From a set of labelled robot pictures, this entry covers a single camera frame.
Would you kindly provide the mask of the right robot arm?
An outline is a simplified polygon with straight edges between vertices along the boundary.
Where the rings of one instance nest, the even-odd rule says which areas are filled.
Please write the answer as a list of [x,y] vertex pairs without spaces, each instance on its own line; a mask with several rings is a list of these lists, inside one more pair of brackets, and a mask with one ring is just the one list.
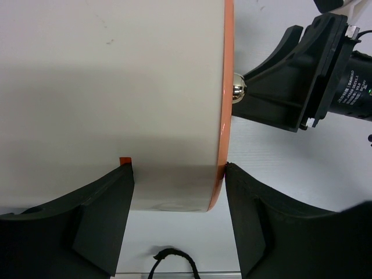
[[371,56],[355,50],[362,32],[326,13],[291,26],[273,53],[244,75],[236,117],[297,132],[327,113],[371,120]]

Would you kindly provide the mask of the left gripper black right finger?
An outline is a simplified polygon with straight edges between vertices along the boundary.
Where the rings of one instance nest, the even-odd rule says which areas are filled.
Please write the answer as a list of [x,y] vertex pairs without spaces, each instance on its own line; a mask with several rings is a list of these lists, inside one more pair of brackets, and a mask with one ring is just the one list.
[[297,201],[233,163],[226,191],[243,278],[370,278],[371,202],[341,212]]

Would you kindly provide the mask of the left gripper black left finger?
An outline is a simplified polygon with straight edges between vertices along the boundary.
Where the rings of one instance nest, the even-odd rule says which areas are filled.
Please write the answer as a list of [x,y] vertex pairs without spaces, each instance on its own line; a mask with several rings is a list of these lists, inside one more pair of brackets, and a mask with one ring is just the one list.
[[1,216],[2,278],[111,278],[134,192],[124,164],[22,213]]

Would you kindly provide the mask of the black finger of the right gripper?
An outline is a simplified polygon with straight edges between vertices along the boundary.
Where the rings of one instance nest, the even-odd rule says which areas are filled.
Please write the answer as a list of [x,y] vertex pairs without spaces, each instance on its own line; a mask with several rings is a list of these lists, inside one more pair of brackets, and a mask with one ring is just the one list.
[[269,57],[259,66],[243,75],[245,84],[247,84],[248,81],[252,78],[275,66],[278,62],[286,58],[291,53],[291,51],[299,44],[302,31],[302,26],[294,25],[288,27],[280,42],[276,46],[275,50],[269,55]]
[[233,106],[233,115],[291,132],[302,130],[319,56],[310,44],[297,45],[286,58],[248,81],[247,93]]

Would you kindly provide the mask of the brass drawer knob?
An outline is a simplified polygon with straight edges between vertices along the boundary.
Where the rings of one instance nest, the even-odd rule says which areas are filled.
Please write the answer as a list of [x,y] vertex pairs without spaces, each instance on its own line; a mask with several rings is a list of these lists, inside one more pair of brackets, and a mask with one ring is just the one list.
[[246,94],[246,84],[244,77],[240,74],[234,73],[232,85],[232,103],[240,102]]

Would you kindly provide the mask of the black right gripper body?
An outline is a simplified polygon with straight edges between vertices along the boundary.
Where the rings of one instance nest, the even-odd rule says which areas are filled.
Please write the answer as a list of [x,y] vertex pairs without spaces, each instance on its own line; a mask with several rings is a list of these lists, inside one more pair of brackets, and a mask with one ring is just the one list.
[[313,76],[310,97],[301,120],[301,129],[314,128],[323,120],[335,96],[352,50],[359,42],[359,29],[348,24],[344,15],[326,13],[314,18],[305,29],[303,38],[320,55]]

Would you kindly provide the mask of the cream cabinet with legs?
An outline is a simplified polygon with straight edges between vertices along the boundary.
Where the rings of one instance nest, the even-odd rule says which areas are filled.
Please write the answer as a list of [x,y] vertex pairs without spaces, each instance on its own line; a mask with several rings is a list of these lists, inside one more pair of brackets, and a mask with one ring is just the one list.
[[204,212],[216,182],[225,1],[2,1],[1,207],[130,158],[134,209]]

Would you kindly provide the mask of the orange drawer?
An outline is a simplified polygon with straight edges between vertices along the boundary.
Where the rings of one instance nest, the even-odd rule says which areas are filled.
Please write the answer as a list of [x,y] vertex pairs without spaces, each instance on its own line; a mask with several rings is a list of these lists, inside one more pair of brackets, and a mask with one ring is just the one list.
[[208,207],[209,210],[211,210],[215,206],[219,198],[228,157],[233,105],[234,42],[234,2],[225,1],[220,138],[219,151],[217,156],[216,182],[213,187],[212,197],[210,199]]

